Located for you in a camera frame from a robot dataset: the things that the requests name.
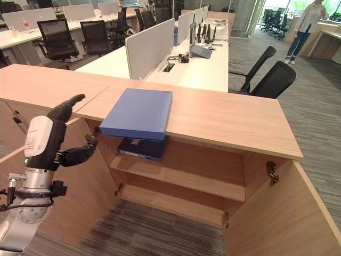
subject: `jeans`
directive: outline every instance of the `jeans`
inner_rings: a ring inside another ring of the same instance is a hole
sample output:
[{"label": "jeans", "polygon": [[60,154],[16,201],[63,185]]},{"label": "jeans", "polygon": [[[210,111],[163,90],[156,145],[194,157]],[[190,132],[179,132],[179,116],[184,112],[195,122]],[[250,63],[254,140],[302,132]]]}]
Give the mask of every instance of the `jeans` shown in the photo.
[{"label": "jeans", "polygon": [[297,37],[294,39],[293,43],[291,44],[287,56],[291,56],[290,60],[295,60],[295,57],[298,55],[300,50],[302,49],[303,45],[307,41],[310,33],[304,32],[297,32]]}]

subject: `desk divider panel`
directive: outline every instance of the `desk divider panel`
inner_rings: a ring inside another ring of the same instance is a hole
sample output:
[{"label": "desk divider panel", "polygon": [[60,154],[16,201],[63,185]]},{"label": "desk divider panel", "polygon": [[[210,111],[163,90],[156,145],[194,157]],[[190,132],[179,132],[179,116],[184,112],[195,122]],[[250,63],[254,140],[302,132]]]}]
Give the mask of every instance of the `desk divider panel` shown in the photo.
[{"label": "desk divider panel", "polygon": [[202,16],[204,14],[204,8],[199,8],[194,11],[194,21],[197,23],[197,27],[202,21]]},{"label": "desk divider panel", "polygon": [[13,26],[19,32],[25,31],[22,18],[24,18],[30,29],[38,28],[37,21],[55,20],[53,8],[34,9],[20,12],[9,12],[2,14],[8,27]]},{"label": "desk divider panel", "polygon": [[118,3],[99,3],[98,9],[100,9],[102,15],[118,13]]},{"label": "desk divider panel", "polygon": [[78,4],[63,6],[63,12],[67,21],[83,20],[95,16],[92,4]]},{"label": "desk divider panel", "polygon": [[170,54],[174,41],[174,19],[126,38],[131,79],[145,79]]},{"label": "desk divider panel", "polygon": [[207,15],[208,15],[208,7],[209,7],[209,5],[206,5],[206,6],[204,7],[204,12],[203,12],[203,14],[202,14],[202,19],[203,19],[203,20],[206,20],[206,18],[207,18]]},{"label": "desk divider panel", "polygon": [[181,44],[190,35],[190,24],[193,23],[194,12],[189,12],[179,16],[177,44]]}]

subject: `person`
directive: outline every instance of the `person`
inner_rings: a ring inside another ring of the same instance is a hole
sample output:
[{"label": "person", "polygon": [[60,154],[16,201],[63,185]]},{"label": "person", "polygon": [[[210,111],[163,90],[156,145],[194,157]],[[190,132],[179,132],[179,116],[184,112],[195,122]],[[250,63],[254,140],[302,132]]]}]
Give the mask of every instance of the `person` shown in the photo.
[{"label": "person", "polygon": [[314,3],[308,5],[302,14],[302,17],[296,23],[294,28],[295,38],[285,59],[286,64],[295,64],[296,56],[302,49],[310,34],[315,31],[319,20],[328,18],[326,7],[322,4],[322,2],[323,0],[315,0]]}]

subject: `black mesh chair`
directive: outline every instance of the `black mesh chair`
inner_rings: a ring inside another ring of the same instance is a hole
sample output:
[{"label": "black mesh chair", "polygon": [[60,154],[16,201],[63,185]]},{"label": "black mesh chair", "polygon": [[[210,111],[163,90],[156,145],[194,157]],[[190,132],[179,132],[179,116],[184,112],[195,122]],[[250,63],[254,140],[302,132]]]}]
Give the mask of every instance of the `black mesh chair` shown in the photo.
[{"label": "black mesh chair", "polygon": [[108,32],[111,37],[115,37],[116,41],[119,42],[120,45],[124,45],[124,40],[128,36],[127,31],[130,29],[128,25],[126,25],[126,13],[119,12],[117,20],[114,20],[110,23],[111,27],[108,28]]},{"label": "black mesh chair", "polygon": [[272,20],[269,22],[269,28],[266,30],[266,32],[269,32],[269,35],[274,34],[275,31],[273,29],[278,30],[280,22],[281,22],[281,12],[279,11],[272,12]]},{"label": "black mesh chair", "polygon": [[161,9],[162,21],[170,20],[172,18],[171,12],[168,8]]},{"label": "black mesh chair", "polygon": [[278,40],[281,40],[286,36],[286,32],[288,31],[288,15],[284,14],[284,18],[282,24],[279,26],[278,31],[275,33],[275,38],[278,37]]},{"label": "black mesh chair", "polygon": [[140,9],[134,9],[134,11],[136,12],[136,17],[137,17],[137,20],[139,22],[140,31],[142,31],[142,30],[144,30],[144,22],[143,22],[143,19],[141,16]]},{"label": "black mesh chair", "polygon": [[155,25],[151,11],[141,12],[145,28],[151,28]]},{"label": "black mesh chair", "polygon": [[11,64],[9,57],[5,56],[4,53],[0,50],[0,68],[7,67]]},{"label": "black mesh chair", "polygon": [[276,99],[282,92],[291,86],[295,79],[295,71],[284,62],[277,61],[251,92],[249,89],[240,91],[229,89],[229,92]]},{"label": "black mesh chair", "polygon": [[84,50],[89,55],[107,54],[114,50],[114,38],[107,35],[104,20],[81,22],[84,42]]},{"label": "black mesh chair", "polygon": [[268,58],[271,58],[272,56],[274,56],[276,54],[276,52],[277,51],[276,51],[276,49],[274,47],[269,46],[265,50],[265,52],[262,54],[262,56],[254,64],[254,66],[252,67],[250,72],[247,73],[247,74],[240,73],[240,72],[237,72],[237,71],[229,71],[230,74],[235,74],[235,75],[239,75],[239,76],[244,76],[245,77],[244,85],[240,88],[241,90],[245,90],[245,89],[250,90],[250,82],[251,82],[252,78],[256,75],[256,73],[261,68],[261,66],[264,64],[264,62]]},{"label": "black mesh chair", "polygon": [[269,28],[269,22],[272,17],[272,9],[265,9],[264,11],[264,16],[262,18],[264,25],[261,25],[261,31],[262,30],[267,30]]},{"label": "black mesh chair", "polygon": [[37,21],[43,41],[38,41],[43,55],[50,60],[62,60],[69,70],[66,60],[77,57],[79,51],[72,40],[66,19]]}]

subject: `blue folder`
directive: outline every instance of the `blue folder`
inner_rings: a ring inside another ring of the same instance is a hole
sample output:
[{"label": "blue folder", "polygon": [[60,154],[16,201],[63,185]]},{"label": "blue folder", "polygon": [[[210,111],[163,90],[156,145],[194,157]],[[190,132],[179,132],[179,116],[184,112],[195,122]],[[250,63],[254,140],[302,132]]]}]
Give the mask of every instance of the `blue folder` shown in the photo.
[{"label": "blue folder", "polygon": [[126,89],[100,125],[105,135],[163,140],[172,92]]}]

